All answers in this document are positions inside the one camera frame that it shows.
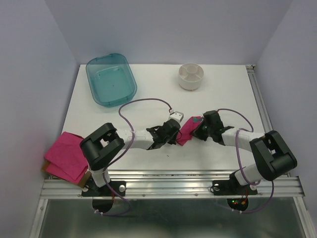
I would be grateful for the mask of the pink paper napkin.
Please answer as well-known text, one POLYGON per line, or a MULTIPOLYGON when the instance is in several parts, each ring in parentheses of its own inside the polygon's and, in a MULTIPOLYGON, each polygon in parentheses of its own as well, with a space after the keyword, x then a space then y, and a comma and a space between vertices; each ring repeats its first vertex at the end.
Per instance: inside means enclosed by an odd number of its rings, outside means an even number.
POLYGON ((178 136, 176 138, 176 142, 183 146, 187 141, 192 139, 192 135, 190 134, 191 131, 193 131, 199 124, 198 123, 194 123, 193 122, 193 118, 201 118, 202 121, 202 117, 201 116, 195 116, 195 117, 190 117, 185 124, 181 127, 178 136))

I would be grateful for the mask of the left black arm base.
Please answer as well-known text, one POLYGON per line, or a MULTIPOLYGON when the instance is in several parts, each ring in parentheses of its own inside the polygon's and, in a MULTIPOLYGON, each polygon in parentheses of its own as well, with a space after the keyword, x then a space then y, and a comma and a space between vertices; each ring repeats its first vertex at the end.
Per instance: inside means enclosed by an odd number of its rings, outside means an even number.
MULTIPOLYGON (((125 196, 126 181, 111 180, 109 185, 119 195, 125 196)), ((112 191, 108 188, 107 185, 104 185, 102 187, 97 187, 97 185, 92 179, 86 182, 84 188, 86 188, 87 190, 81 192, 81 196, 83 197, 110 197, 112 195, 112 191)))

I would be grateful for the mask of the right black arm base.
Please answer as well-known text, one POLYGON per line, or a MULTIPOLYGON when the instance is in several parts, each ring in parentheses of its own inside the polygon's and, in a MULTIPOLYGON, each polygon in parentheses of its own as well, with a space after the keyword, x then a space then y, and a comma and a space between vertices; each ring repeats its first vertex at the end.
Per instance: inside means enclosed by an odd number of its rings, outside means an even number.
POLYGON ((250 185, 240 185, 235 174, 230 174, 228 180, 213 180, 210 187, 210 192, 215 196, 230 196, 230 195, 257 195, 258 191, 252 190, 250 185))

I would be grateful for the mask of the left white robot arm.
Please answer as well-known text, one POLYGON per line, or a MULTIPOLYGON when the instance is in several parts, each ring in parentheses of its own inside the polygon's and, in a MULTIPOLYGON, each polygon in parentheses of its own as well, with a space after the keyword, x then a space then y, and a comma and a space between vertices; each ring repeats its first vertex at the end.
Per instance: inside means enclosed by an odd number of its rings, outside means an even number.
POLYGON ((110 191, 107 167, 121 150, 154 150, 165 144, 175 144, 181 121, 170 116, 163 125, 140 131, 118 130, 112 123, 106 123, 83 139, 80 148, 94 181, 93 190, 98 195, 110 191))

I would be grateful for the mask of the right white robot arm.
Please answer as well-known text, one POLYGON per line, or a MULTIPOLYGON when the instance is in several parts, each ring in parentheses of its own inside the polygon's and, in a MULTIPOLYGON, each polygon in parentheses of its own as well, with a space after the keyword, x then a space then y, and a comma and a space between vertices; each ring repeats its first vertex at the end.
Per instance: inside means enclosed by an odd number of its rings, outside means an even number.
POLYGON ((239 169, 230 174, 228 180, 214 180, 211 192, 214 195, 241 195, 244 191, 256 194, 256 186, 261 180, 274 181, 281 175, 297 167, 297 159, 290 148, 275 130, 255 133, 233 126, 224 126, 218 111, 203 114, 200 124, 191 132, 199 140, 211 138, 223 146, 233 146, 252 153, 254 163, 243 167, 238 157, 239 169))

